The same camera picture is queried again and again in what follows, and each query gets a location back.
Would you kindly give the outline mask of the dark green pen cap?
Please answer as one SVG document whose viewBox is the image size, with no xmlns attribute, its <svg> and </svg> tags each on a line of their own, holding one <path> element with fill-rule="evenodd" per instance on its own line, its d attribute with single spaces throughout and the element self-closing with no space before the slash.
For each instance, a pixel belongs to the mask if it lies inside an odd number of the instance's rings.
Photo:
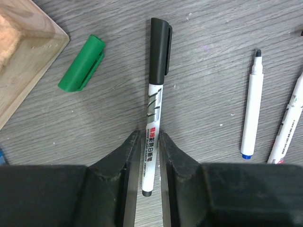
<svg viewBox="0 0 303 227">
<path fill-rule="evenodd" d="M 105 46 L 106 44 L 96 35 L 90 35 L 58 87 L 66 92 L 83 90 L 103 60 Z"/>
</svg>

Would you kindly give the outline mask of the white pen black tip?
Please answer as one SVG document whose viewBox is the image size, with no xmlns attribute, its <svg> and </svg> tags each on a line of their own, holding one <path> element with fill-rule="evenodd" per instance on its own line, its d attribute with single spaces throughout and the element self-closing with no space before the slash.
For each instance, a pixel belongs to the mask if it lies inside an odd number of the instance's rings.
<svg viewBox="0 0 303 227">
<path fill-rule="evenodd" d="M 142 176 L 142 194 L 144 197 L 150 197 L 153 191 L 159 146 L 162 95 L 162 85 L 149 84 Z"/>
</svg>

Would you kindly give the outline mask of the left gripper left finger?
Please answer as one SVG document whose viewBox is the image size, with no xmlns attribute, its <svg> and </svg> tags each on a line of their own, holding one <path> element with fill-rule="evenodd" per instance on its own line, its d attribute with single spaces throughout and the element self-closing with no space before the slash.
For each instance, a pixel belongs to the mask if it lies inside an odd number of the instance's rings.
<svg viewBox="0 0 303 227">
<path fill-rule="evenodd" d="M 140 153 L 135 130 L 91 166 L 1 166 L 1 226 L 134 226 Z"/>
</svg>

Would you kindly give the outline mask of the long white green pen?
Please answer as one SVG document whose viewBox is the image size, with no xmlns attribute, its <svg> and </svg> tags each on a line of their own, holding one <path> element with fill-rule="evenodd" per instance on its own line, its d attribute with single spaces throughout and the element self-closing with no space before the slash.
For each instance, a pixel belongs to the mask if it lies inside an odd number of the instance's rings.
<svg viewBox="0 0 303 227">
<path fill-rule="evenodd" d="M 276 135 L 267 163 L 280 164 L 288 151 L 294 131 L 303 111 L 303 75 L 298 78 Z"/>
</svg>

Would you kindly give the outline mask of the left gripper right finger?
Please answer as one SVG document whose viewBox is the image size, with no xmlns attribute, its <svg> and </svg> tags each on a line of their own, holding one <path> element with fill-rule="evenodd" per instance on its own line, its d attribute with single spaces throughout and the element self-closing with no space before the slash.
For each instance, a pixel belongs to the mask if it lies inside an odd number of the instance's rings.
<svg viewBox="0 0 303 227">
<path fill-rule="evenodd" d="M 168 134 L 159 142 L 164 226 L 302 226 L 301 166 L 199 163 Z"/>
</svg>

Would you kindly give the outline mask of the black pen cap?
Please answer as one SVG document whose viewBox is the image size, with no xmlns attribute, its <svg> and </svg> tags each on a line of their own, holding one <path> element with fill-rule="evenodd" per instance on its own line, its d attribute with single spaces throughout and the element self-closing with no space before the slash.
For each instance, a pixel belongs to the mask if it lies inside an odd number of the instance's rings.
<svg viewBox="0 0 303 227">
<path fill-rule="evenodd" d="M 165 20 L 151 18 L 149 83 L 163 85 L 169 72 L 172 26 Z"/>
</svg>

